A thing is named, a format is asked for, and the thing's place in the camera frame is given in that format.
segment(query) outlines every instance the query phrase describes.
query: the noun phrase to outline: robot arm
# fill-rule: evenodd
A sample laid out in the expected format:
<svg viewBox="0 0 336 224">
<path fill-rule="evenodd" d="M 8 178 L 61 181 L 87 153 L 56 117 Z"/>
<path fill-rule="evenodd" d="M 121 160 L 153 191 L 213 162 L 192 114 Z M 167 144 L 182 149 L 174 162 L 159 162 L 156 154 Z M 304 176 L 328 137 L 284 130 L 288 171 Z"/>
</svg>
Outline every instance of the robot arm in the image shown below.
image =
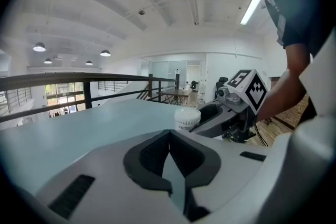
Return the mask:
<svg viewBox="0 0 336 224">
<path fill-rule="evenodd" d="M 266 93 L 257 70 L 238 71 L 219 88 L 217 100 L 200 108 L 201 121 L 192 132 L 207 137 L 230 133 L 238 141 L 249 138 Z"/>
</svg>

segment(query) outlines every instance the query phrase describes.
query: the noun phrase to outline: white table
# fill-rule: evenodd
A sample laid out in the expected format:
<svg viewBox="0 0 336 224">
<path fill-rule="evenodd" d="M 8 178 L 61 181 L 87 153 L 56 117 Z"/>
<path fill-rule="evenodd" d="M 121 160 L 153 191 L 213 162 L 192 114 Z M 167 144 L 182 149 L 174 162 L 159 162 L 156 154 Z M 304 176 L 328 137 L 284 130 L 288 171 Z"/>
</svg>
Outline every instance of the white table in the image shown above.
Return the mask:
<svg viewBox="0 0 336 224">
<path fill-rule="evenodd" d="M 34 195 L 54 175 L 96 147 L 173 129 L 176 108 L 131 99 L 6 129 L 0 131 L 2 162 L 13 183 Z M 167 170 L 170 175 L 175 172 L 175 168 Z"/>
</svg>

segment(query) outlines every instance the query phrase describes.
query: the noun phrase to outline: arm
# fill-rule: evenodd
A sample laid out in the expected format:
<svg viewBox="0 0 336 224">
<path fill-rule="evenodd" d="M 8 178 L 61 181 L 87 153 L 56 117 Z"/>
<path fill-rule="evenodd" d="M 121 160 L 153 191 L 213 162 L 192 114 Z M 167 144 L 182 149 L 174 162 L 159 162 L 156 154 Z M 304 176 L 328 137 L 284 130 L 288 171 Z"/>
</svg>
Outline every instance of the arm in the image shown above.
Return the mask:
<svg viewBox="0 0 336 224">
<path fill-rule="evenodd" d="M 287 69 L 267 95 L 258 113 L 258 121 L 292 108 L 306 93 L 299 76 L 310 63 L 307 49 L 304 44 L 293 44 L 286 47 L 286 56 Z"/>
</svg>

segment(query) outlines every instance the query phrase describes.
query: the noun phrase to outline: desk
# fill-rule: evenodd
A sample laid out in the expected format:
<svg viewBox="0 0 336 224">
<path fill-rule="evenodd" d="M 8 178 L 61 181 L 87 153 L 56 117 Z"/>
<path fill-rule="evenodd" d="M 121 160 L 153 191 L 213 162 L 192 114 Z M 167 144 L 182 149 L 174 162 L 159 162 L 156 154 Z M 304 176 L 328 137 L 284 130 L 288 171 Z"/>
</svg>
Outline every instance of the desk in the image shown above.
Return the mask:
<svg viewBox="0 0 336 224">
<path fill-rule="evenodd" d="M 166 90 L 166 91 L 163 91 L 163 92 L 157 92 L 157 94 L 165 95 L 164 102 L 168 100 L 169 104 L 173 104 L 174 101 L 175 101 L 174 104 L 179 105 L 179 101 L 180 101 L 180 105 L 182 105 L 182 103 L 184 103 L 183 99 L 186 98 L 186 104 L 185 105 L 187 105 L 188 104 L 188 97 L 189 97 L 189 95 L 191 94 L 192 91 L 193 91 L 192 89 L 188 89 L 188 90 L 184 90 L 184 91 L 180 90 L 180 89 L 170 89 L 170 90 Z M 173 100 L 171 101 L 170 100 L 171 97 L 169 97 L 169 96 L 177 97 L 177 99 L 174 100 L 174 98 L 173 98 Z"/>
</svg>

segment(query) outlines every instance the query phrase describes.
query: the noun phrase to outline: white ceiling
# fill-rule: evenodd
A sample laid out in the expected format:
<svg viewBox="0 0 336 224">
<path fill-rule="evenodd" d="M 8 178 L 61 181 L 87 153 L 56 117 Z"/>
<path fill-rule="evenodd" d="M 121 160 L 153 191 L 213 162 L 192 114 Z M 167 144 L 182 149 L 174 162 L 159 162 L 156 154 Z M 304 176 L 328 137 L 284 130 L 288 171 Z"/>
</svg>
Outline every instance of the white ceiling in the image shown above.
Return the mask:
<svg viewBox="0 0 336 224">
<path fill-rule="evenodd" d="M 134 35 L 168 27 L 198 25 L 225 27 L 255 35 L 272 29 L 263 0 L 246 26 L 239 24 L 250 0 L 16 0 L 9 12 L 2 48 L 16 53 L 30 67 L 44 66 L 58 54 L 78 57 L 73 67 L 93 67 L 109 61 L 99 56 Z M 143 9 L 145 15 L 139 15 Z M 42 41 L 46 51 L 32 50 Z M 53 61 L 52 66 L 61 66 Z"/>
</svg>

